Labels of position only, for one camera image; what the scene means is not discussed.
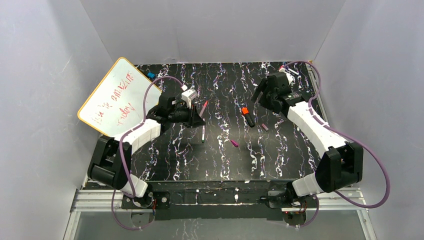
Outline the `black orange highlighter marker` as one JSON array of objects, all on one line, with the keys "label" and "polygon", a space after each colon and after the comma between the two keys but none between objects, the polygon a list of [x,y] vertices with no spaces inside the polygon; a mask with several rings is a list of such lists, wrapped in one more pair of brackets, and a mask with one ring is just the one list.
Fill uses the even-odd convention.
[{"label": "black orange highlighter marker", "polygon": [[253,128],[253,127],[256,126],[255,121],[253,120],[253,118],[252,118],[247,107],[242,107],[241,113],[242,113],[244,119],[246,120],[246,122],[247,122],[247,124],[250,128]]}]

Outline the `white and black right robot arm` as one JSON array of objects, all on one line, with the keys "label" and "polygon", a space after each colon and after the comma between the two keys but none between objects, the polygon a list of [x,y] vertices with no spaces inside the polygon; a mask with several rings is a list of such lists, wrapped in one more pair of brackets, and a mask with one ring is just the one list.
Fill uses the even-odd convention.
[{"label": "white and black right robot arm", "polygon": [[292,90],[291,83],[286,73],[272,73],[260,81],[251,98],[299,127],[320,157],[315,172],[287,183],[283,193],[269,197],[270,201],[285,204],[313,194],[332,193],[363,178],[363,147],[329,130],[328,123],[301,93]]}]

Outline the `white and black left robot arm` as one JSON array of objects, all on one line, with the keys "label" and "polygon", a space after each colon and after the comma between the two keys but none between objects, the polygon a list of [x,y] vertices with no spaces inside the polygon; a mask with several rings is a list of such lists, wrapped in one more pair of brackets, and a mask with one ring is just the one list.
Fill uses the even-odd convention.
[{"label": "white and black left robot arm", "polygon": [[176,123],[190,129],[206,124],[195,105],[176,97],[161,96],[141,126],[114,137],[103,135],[97,140],[87,170],[88,178],[140,200],[143,207],[150,207],[154,202],[152,187],[131,173],[132,156]]}]

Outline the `white green thin pen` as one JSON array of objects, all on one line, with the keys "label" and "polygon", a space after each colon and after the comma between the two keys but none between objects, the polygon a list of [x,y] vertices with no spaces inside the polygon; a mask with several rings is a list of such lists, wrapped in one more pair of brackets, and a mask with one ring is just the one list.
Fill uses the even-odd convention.
[{"label": "white green thin pen", "polygon": [[206,126],[202,126],[202,135],[201,135],[201,142],[204,143],[206,140]]}]

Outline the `mauve pen cap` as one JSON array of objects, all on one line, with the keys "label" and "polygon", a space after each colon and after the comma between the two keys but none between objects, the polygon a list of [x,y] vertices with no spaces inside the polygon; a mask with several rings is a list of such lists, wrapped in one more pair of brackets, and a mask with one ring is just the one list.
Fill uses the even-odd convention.
[{"label": "mauve pen cap", "polygon": [[269,131],[269,128],[264,124],[264,123],[262,123],[261,124],[261,127],[265,130],[265,131]]}]

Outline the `magenta pen cap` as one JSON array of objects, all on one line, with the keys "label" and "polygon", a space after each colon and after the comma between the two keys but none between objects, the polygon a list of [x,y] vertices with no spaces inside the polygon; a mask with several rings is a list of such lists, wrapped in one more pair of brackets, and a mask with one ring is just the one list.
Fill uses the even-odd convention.
[{"label": "magenta pen cap", "polygon": [[236,147],[236,148],[238,148],[239,147],[239,144],[235,141],[235,140],[230,140],[230,142],[231,142],[231,144],[234,146],[234,147]]}]

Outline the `white blue marker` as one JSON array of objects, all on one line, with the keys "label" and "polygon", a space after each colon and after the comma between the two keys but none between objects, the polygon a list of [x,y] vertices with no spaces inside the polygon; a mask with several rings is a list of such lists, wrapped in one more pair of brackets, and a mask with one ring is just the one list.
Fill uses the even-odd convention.
[{"label": "white blue marker", "polygon": [[296,75],[299,75],[299,73],[297,72],[297,71],[294,71],[293,69],[291,69],[291,68],[288,68],[288,71],[290,71],[291,73],[293,73],[293,74],[296,74]]}]

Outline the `yellow framed whiteboard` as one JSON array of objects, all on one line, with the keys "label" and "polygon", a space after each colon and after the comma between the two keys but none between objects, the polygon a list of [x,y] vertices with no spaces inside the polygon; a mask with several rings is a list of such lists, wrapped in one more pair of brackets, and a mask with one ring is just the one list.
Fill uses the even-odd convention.
[{"label": "yellow framed whiteboard", "polygon": [[143,119],[143,103],[148,111],[162,91],[124,57],[118,58],[77,112],[78,118],[108,137],[120,137]]}]

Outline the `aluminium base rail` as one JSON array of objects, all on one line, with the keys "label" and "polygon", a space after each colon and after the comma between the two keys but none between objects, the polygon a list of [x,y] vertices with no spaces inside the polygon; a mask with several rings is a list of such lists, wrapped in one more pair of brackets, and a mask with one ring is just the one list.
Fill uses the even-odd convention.
[{"label": "aluminium base rail", "polygon": [[[362,208],[353,205],[336,193],[321,193],[317,195],[319,199],[319,209],[323,211],[330,210],[361,210]],[[157,196],[156,209],[183,206],[183,207],[239,207],[239,206],[257,206],[259,197],[247,190],[221,189],[218,191],[193,191],[183,190],[179,193],[173,193],[166,197],[167,202],[162,202],[163,197]],[[151,207],[139,207],[127,197],[117,192],[113,195],[112,190],[93,189],[78,190],[74,196],[71,205],[71,212],[141,212],[149,213]]]}]

